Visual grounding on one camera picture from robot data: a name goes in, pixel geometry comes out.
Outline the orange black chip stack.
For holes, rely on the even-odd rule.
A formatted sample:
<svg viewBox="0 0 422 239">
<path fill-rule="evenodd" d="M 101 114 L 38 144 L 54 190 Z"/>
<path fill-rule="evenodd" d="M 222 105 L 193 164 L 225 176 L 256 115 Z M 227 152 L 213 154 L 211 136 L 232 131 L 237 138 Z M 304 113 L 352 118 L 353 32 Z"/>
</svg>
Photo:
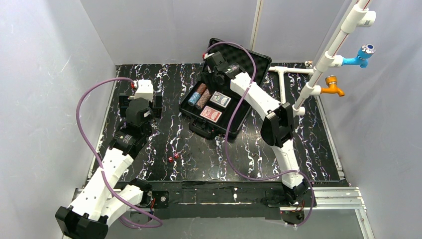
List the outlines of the orange black chip stack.
<svg viewBox="0 0 422 239">
<path fill-rule="evenodd" d="M 198 93 L 200 96 L 206 91 L 206 89 L 207 89 L 207 86 L 206 86 L 206 84 L 204 84 L 204 83 L 201 83 L 199 86 L 198 86 L 198 88 L 197 88 L 197 90 L 196 90 L 196 93 Z"/>
</svg>

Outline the light blue chip stack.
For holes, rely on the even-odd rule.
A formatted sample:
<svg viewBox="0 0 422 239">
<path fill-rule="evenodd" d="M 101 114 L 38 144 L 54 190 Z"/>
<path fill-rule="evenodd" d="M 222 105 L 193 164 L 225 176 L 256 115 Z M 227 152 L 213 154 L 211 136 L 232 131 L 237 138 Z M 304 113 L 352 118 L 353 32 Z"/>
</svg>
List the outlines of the light blue chip stack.
<svg viewBox="0 0 422 239">
<path fill-rule="evenodd" d="M 195 106 L 198 100 L 201 98 L 201 94 L 198 92 L 194 92 L 191 97 L 188 99 L 188 105 L 189 106 Z"/>
</svg>

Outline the black poker set case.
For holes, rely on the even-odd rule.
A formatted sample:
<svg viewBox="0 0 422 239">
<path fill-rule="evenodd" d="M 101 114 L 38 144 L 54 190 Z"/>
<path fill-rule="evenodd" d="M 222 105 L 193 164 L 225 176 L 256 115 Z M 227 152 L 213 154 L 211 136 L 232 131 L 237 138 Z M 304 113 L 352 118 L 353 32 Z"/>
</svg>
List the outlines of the black poker set case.
<svg viewBox="0 0 422 239">
<path fill-rule="evenodd" d="M 230 44 L 219 44 L 209 50 L 209 53 L 220 52 L 224 59 L 228 62 L 229 65 L 237 63 L 242 67 L 250 76 L 253 74 L 253 65 L 250 58 L 247 54 L 239 47 L 233 46 Z M 261 86 L 269 67 L 271 66 L 272 59 L 267 55 L 263 55 L 254 51 L 248 51 L 251 57 L 253 58 L 256 65 L 256 75 L 254 82 L 258 86 Z M 217 122 L 213 122 L 210 119 L 207 119 L 201 116 L 201 112 L 205 109 L 198 109 L 194 105 L 189 104 L 189 99 L 197 91 L 201 84 L 205 84 L 211 80 L 212 76 L 209 74 L 207 65 L 204 65 L 199 79 L 194 84 L 192 90 L 187 94 L 183 101 L 179 104 L 180 112 L 189 118 L 189 129 L 194 133 L 206 138 L 213 139 L 215 136 L 221 134 L 225 135 L 226 128 L 228 126 L 230 117 L 235 110 L 241 95 L 230 90 L 230 85 L 227 83 L 221 88 L 215 88 L 215 90 L 227 97 L 230 98 L 228 105 L 222 107 L 217 105 L 211 100 L 207 101 L 206 106 L 221 112 Z"/>
</svg>

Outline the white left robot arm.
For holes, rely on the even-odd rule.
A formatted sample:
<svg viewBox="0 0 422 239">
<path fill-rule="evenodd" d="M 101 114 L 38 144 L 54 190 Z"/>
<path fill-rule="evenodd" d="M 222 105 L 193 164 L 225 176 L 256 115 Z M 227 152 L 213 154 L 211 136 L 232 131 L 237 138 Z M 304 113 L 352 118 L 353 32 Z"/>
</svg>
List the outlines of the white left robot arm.
<svg viewBox="0 0 422 239">
<path fill-rule="evenodd" d="M 159 97 L 134 96 L 124 99 L 123 126 L 115 132 L 98 167 L 82 192 L 69 206 L 60 207 L 55 218 L 64 236 L 71 239 L 104 239 L 109 227 L 142 202 L 152 190 L 146 181 L 133 179 L 121 192 L 113 191 L 123 172 L 134 162 L 152 134 L 153 108 Z"/>
</svg>

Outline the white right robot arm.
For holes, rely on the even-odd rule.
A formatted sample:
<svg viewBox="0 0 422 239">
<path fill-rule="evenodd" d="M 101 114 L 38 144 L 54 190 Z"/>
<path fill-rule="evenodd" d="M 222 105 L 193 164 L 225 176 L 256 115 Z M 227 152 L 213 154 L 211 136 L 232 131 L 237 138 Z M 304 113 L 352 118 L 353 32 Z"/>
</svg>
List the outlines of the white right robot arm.
<svg viewBox="0 0 422 239">
<path fill-rule="evenodd" d="M 290 204 L 300 201 L 308 184 L 298 173 L 293 151 L 293 108 L 260 87 L 271 58 L 249 51 L 218 50 L 204 54 L 203 60 L 201 79 L 179 106 L 191 120 L 190 130 L 207 139 L 219 133 L 234 138 L 246 114 L 254 109 L 263 121 L 261 138 L 273 149 L 283 171 L 281 198 Z"/>
</svg>

